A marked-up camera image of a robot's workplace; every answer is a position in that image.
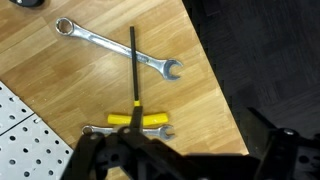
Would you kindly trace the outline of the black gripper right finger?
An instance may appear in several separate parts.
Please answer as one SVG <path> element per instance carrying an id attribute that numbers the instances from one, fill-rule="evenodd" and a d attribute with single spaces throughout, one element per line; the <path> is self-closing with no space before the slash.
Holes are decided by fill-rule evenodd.
<path id="1" fill-rule="evenodd" d="M 320 180 L 320 136 L 277 127 L 256 109 L 244 114 L 248 140 L 260 155 L 255 180 Z"/>

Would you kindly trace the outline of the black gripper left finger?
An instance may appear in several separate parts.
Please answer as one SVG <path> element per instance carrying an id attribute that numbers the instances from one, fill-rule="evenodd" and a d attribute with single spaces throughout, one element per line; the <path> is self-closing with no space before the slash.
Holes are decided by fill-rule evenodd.
<path id="1" fill-rule="evenodd" d="M 61 180 L 104 180 L 115 167 L 133 180 L 184 180 L 186 171 L 178 162 L 182 156 L 142 133 L 142 115 L 138 106 L 130 124 L 115 133 L 82 135 Z"/>

